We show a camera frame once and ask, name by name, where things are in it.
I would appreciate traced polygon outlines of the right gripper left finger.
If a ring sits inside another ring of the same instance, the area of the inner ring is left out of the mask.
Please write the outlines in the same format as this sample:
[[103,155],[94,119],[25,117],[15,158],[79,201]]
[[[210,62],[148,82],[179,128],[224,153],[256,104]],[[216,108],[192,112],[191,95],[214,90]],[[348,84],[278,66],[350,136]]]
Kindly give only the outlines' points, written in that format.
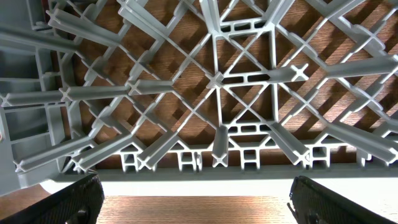
[[1,223],[95,224],[104,202],[97,174],[90,174],[47,198],[1,220]]

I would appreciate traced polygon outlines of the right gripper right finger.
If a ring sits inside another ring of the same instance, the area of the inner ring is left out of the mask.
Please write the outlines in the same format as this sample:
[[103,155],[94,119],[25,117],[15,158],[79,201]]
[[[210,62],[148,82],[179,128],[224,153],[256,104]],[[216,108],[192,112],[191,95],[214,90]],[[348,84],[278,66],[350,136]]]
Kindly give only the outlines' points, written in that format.
[[287,206],[300,224],[394,224],[304,175],[294,178],[289,197]]

